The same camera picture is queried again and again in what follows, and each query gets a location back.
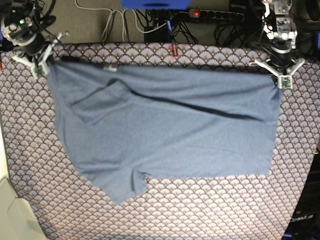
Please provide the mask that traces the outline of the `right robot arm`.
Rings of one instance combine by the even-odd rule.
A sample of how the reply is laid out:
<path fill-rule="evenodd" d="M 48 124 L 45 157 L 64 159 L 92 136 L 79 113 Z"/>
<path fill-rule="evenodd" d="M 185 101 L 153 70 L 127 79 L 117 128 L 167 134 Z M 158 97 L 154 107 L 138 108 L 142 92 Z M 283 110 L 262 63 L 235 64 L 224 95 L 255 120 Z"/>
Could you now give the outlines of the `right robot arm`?
<path fill-rule="evenodd" d="M 56 1 L 49 7 L 43 0 L 2 0 L 0 2 L 0 50 L 17 48 L 29 56 L 39 54 L 49 44 L 43 32 L 53 35 L 48 27 L 56 17 L 52 11 Z"/>

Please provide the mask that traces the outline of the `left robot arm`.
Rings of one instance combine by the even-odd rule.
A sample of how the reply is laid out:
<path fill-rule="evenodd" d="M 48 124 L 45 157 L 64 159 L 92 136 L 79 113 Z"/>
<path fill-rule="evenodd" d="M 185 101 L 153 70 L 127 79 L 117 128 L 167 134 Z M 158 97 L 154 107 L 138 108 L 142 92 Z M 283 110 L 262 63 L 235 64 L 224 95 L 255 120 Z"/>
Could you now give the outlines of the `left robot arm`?
<path fill-rule="evenodd" d="M 291 0 L 263 0 L 261 3 L 264 5 L 263 31 L 271 44 L 271 61 L 275 66 L 288 67 L 298 36 L 297 26 L 290 16 L 293 3 Z"/>

